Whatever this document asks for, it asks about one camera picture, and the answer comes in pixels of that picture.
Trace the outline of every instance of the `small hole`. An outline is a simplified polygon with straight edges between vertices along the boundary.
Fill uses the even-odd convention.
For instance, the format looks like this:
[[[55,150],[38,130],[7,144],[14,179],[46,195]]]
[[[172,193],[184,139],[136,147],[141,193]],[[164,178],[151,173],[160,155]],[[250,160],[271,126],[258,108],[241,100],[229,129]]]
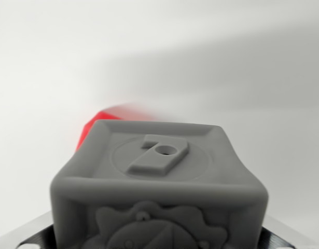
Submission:
[[[156,152],[162,155],[172,155],[177,153],[177,149],[169,145],[161,145],[156,147]]]

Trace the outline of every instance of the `gray 3d-printed cube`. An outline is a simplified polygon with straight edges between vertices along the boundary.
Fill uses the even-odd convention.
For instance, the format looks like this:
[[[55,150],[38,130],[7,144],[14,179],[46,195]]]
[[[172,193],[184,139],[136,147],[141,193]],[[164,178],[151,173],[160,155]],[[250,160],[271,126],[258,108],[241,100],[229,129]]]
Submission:
[[[202,124],[99,120],[51,184],[58,249],[255,249],[267,201]]]

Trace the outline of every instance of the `red object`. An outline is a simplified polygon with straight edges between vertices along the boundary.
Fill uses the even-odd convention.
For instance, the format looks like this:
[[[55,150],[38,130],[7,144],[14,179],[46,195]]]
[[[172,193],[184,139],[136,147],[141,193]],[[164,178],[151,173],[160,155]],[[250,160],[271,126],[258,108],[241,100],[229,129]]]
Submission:
[[[86,138],[86,136],[88,135],[90,129],[92,128],[93,124],[99,120],[99,119],[122,119],[122,118],[119,118],[119,117],[116,117],[114,115],[111,115],[111,114],[108,114],[106,112],[99,112],[97,113],[83,128],[82,130],[82,134],[81,134],[81,137],[80,137],[80,140],[78,141],[78,144],[77,144],[77,147],[76,147],[76,150],[79,149],[79,147],[81,146],[82,142],[84,141],[84,139]]]

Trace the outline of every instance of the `white backdrop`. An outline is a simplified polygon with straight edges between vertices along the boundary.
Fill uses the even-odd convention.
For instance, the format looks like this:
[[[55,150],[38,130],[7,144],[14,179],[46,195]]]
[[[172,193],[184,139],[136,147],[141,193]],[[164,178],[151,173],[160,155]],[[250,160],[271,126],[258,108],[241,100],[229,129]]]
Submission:
[[[222,126],[268,214],[319,242],[319,1],[0,1],[0,236],[130,101]]]

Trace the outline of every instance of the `black base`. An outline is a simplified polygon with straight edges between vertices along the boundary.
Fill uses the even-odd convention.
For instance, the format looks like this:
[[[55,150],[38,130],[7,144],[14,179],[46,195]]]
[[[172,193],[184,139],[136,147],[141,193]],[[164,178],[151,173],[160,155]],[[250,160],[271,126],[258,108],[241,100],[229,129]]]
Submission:
[[[31,236],[21,244],[38,244],[41,249],[57,249],[56,239],[54,237],[53,226],[49,226],[37,234]],[[258,242],[258,249],[277,249],[278,247],[291,247],[293,245],[278,237],[266,228],[262,228],[262,232]]]

